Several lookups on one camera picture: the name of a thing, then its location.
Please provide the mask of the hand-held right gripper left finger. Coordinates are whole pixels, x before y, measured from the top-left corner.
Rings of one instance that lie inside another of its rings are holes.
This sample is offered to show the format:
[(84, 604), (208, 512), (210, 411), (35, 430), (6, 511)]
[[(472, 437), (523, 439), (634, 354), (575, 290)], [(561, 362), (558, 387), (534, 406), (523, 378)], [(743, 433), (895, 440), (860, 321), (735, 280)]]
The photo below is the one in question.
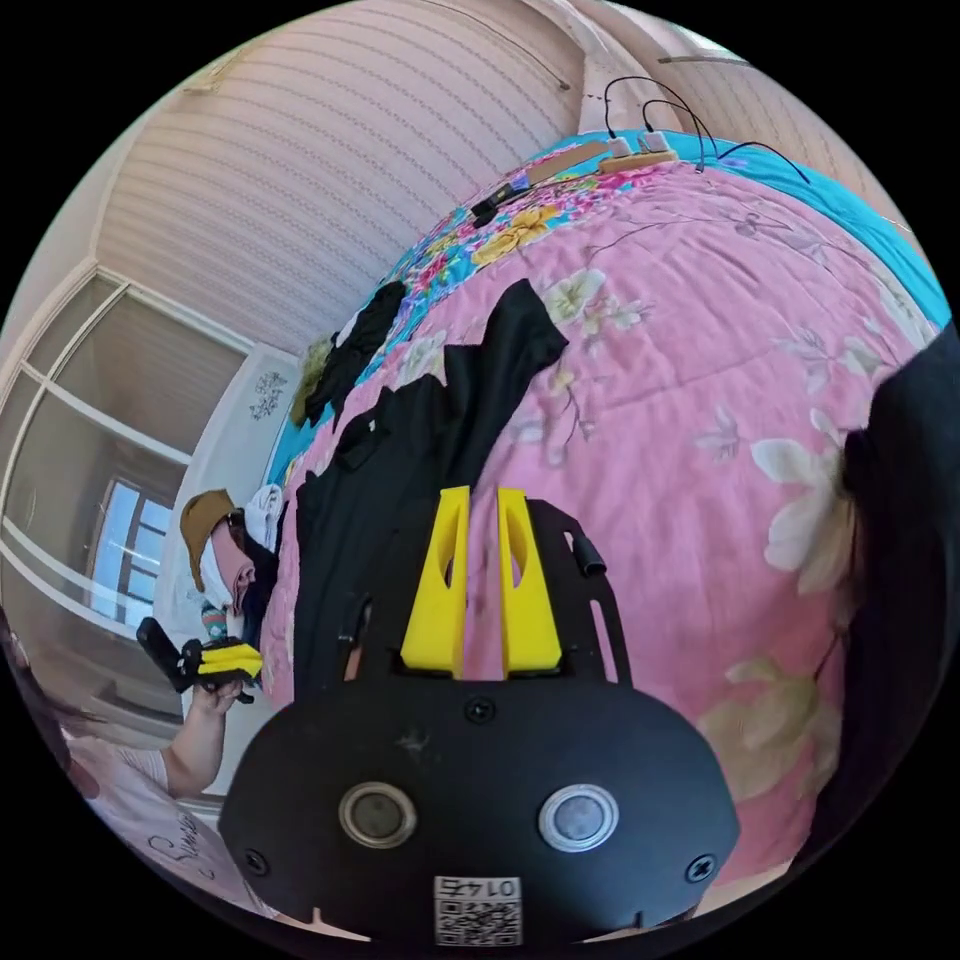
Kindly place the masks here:
[(401, 646), (408, 670), (461, 670), (467, 609), (470, 488), (440, 492)]

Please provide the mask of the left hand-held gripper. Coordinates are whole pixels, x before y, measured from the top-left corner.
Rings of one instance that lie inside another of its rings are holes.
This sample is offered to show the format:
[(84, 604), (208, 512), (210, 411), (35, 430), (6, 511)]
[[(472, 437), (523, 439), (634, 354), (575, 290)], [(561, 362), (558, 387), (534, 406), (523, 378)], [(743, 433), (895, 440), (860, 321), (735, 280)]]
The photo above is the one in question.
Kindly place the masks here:
[[(258, 682), (262, 664), (259, 651), (237, 638), (207, 642), (191, 639), (181, 648), (176, 662), (177, 679), (173, 684), (179, 692), (184, 692), (201, 683), (242, 680), (246, 691)], [(243, 704), (253, 702), (247, 694), (250, 700)]]

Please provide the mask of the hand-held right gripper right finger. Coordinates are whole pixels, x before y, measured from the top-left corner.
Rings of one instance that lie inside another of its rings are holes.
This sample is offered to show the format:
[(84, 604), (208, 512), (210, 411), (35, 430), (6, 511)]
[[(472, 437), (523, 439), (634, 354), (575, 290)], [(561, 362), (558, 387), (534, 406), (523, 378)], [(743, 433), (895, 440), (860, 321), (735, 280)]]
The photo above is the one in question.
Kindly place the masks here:
[(561, 646), (527, 498), (498, 490), (502, 662), (505, 670), (555, 670)]

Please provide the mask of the person's left hand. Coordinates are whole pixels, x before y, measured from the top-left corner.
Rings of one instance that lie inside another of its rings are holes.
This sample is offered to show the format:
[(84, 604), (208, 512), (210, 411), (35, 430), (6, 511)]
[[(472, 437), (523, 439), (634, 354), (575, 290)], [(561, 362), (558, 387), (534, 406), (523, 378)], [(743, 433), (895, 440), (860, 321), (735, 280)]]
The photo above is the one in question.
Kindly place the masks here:
[(235, 702), (247, 703), (249, 700), (242, 680), (201, 683), (194, 687), (189, 714), (205, 723), (220, 723)]

